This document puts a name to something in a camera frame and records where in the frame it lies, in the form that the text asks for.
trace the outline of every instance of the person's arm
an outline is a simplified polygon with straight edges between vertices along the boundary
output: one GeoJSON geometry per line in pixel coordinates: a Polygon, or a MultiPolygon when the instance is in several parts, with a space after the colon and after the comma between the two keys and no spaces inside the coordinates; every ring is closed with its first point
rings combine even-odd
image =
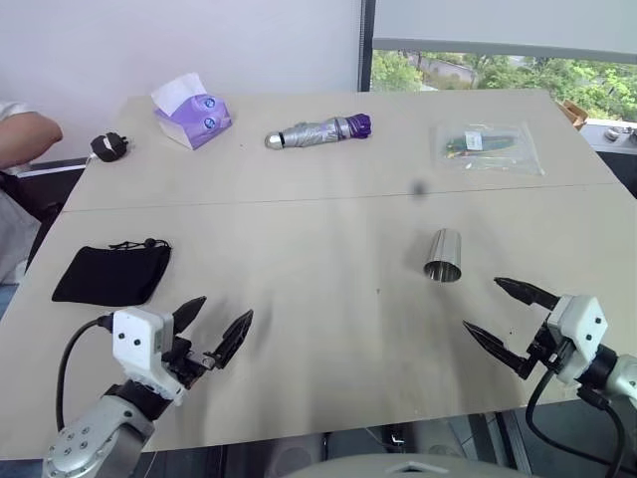
{"type": "Polygon", "coordinates": [[[0,170],[35,159],[61,139],[58,124],[38,113],[0,120],[0,170]]]}

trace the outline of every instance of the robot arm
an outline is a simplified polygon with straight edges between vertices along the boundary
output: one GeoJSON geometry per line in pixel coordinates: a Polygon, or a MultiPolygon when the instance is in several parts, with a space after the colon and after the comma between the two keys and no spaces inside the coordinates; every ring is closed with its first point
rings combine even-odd
{"type": "Polygon", "coordinates": [[[606,396],[625,395],[637,408],[637,358],[618,357],[601,343],[608,323],[599,302],[591,296],[557,297],[513,279],[496,278],[509,295],[527,305],[539,304],[550,314],[527,349],[527,358],[508,351],[489,332],[465,322],[469,333],[489,354],[526,379],[540,361],[566,384],[579,382],[606,396]]]}
{"type": "Polygon", "coordinates": [[[154,426],[152,422],[206,371],[224,368],[243,343],[253,312],[224,333],[214,353],[198,353],[179,337],[195,319],[205,297],[193,299],[173,314],[128,308],[103,316],[112,332],[113,356],[128,380],[113,385],[78,420],[63,428],[44,460],[43,476],[114,478],[128,476],[154,426]]]}

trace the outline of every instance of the black drawstring bag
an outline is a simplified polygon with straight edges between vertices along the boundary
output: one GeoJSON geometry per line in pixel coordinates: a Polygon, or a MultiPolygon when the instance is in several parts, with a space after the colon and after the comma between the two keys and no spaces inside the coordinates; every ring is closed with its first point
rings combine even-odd
{"type": "Polygon", "coordinates": [[[83,247],[53,293],[54,302],[124,307],[144,304],[161,280],[170,246],[160,239],[83,247]]]}

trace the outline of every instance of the purple umbrella tip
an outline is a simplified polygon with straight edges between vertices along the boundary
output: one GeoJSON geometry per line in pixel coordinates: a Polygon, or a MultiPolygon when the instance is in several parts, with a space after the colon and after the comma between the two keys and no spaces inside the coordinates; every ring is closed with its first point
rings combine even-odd
{"type": "Polygon", "coordinates": [[[351,137],[365,139],[371,134],[371,118],[368,115],[359,113],[346,119],[351,131],[351,137]]]}

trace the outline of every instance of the clear plastic bag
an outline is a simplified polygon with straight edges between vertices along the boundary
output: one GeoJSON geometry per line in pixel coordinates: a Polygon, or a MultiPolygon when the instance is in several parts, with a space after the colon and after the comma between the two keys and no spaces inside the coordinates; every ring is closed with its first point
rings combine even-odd
{"type": "Polygon", "coordinates": [[[433,157],[445,167],[544,175],[526,124],[441,124],[433,157]]]}

